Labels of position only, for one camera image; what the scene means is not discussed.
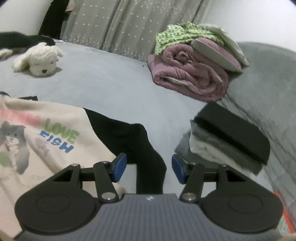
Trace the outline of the cream and black sweatshirt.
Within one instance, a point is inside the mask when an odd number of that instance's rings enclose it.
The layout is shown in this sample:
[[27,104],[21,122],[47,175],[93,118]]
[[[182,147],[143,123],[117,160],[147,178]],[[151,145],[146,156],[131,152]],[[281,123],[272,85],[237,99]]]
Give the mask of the cream and black sweatshirt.
[[2,92],[1,234],[20,233],[14,208],[22,194],[71,164],[88,168],[112,161],[120,153],[137,167],[138,194],[163,193],[167,168],[143,125]]

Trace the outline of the white folded garment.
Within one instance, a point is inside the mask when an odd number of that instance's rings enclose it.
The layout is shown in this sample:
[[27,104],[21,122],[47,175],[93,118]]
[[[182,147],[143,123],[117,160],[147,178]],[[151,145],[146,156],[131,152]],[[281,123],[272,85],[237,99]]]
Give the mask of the white folded garment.
[[218,164],[226,164],[237,171],[240,171],[241,173],[245,172],[245,169],[236,164],[231,157],[228,157],[226,154],[212,145],[202,142],[192,134],[189,138],[189,147],[192,153],[197,154],[208,161]]

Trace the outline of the grey folded knit garment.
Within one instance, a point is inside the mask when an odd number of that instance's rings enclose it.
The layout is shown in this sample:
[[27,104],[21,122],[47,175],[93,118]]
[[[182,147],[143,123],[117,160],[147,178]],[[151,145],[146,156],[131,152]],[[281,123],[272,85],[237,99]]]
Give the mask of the grey folded knit garment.
[[183,134],[179,144],[175,148],[175,153],[178,154],[182,159],[189,162],[191,160],[191,151],[189,146],[190,132]]

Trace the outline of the dark grey folded garment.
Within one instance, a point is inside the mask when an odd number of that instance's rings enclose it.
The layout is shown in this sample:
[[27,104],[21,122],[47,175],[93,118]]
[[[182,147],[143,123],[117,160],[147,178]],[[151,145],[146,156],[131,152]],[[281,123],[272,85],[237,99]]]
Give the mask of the dark grey folded garment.
[[262,164],[254,161],[252,158],[239,151],[232,145],[226,143],[225,141],[215,137],[206,130],[199,127],[193,120],[191,120],[191,132],[190,134],[197,137],[202,142],[212,145],[218,150],[222,151],[228,157],[231,157],[234,162],[245,169],[245,176],[251,176],[252,174],[258,175],[262,170]]

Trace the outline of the black folded garment on stack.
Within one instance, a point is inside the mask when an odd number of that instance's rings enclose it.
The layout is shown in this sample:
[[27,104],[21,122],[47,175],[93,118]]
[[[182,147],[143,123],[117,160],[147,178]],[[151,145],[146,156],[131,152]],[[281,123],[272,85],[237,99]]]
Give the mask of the black folded garment on stack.
[[194,122],[254,161],[267,164],[270,155],[270,142],[257,126],[215,102],[208,103],[194,117]]

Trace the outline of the grey blanket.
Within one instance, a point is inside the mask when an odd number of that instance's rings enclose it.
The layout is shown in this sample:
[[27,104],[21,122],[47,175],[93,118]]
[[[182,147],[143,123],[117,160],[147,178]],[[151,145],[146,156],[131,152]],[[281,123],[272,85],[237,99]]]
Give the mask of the grey blanket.
[[275,45],[239,44],[249,67],[231,76],[221,103],[267,136],[265,170],[286,206],[295,205],[295,52]]

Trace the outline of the pink folded quilt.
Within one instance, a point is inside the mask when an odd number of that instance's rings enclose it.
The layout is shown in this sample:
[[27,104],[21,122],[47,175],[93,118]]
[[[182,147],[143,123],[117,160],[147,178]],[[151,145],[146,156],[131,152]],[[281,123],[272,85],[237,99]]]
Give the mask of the pink folded quilt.
[[147,65],[156,85],[196,100],[218,101],[228,88],[228,74],[187,44],[172,45],[158,56],[149,55]]

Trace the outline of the orange object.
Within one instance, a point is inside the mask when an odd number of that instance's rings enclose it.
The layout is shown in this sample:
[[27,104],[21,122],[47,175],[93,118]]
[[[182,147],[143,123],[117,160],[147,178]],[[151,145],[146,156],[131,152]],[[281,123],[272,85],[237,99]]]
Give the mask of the orange object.
[[276,228],[281,235],[295,234],[295,199],[287,193],[275,191],[274,194],[283,204],[283,212],[280,222]]

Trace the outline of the pink grey pillow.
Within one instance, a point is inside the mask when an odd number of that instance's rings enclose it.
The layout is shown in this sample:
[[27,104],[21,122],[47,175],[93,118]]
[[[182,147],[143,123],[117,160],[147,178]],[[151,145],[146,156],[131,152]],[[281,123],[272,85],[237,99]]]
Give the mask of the pink grey pillow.
[[223,46],[206,37],[198,37],[191,42],[190,46],[192,48],[224,70],[241,73],[242,66],[249,66],[249,62],[241,48],[224,29],[211,24],[201,24],[199,26],[203,30],[208,30],[221,38]]

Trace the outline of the white plush dog toy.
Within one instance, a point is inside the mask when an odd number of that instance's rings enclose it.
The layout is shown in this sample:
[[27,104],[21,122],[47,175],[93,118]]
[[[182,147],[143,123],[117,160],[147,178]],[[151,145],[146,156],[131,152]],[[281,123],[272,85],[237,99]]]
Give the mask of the white plush dog toy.
[[63,52],[56,45],[49,46],[46,43],[39,43],[16,57],[13,70],[15,72],[29,70],[35,77],[45,77],[55,72],[57,62],[62,57]]

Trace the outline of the green patterned cloth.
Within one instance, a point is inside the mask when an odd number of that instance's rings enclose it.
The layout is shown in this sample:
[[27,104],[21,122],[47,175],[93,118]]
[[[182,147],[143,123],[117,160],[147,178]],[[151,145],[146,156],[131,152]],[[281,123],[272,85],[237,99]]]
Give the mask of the green patterned cloth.
[[217,34],[188,22],[178,25],[168,25],[165,31],[157,33],[154,54],[156,56],[161,55],[166,48],[172,45],[189,44],[199,37],[212,40],[219,46],[225,47],[224,41]]

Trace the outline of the grey dotted curtain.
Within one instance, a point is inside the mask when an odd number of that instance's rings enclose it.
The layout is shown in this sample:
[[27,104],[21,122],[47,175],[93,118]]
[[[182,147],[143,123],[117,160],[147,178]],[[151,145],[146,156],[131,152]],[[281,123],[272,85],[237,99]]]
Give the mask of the grey dotted curtain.
[[146,61],[169,24],[198,24],[209,1],[76,1],[62,40]]

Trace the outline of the black hanging coat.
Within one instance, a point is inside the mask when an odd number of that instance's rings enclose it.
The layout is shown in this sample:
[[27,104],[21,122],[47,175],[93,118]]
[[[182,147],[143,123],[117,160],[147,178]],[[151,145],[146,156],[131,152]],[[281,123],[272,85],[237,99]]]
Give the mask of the black hanging coat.
[[62,23],[66,16],[66,9],[69,0],[53,0],[45,14],[43,23],[39,30],[39,35],[60,39]]

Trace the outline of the black and white garment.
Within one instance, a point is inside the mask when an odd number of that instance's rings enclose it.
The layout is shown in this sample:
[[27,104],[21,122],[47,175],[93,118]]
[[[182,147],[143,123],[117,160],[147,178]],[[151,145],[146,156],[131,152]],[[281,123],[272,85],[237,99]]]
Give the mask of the black and white garment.
[[29,48],[39,44],[46,43],[54,46],[55,41],[42,35],[25,35],[19,32],[1,32],[1,60],[4,60],[15,52],[25,52]]

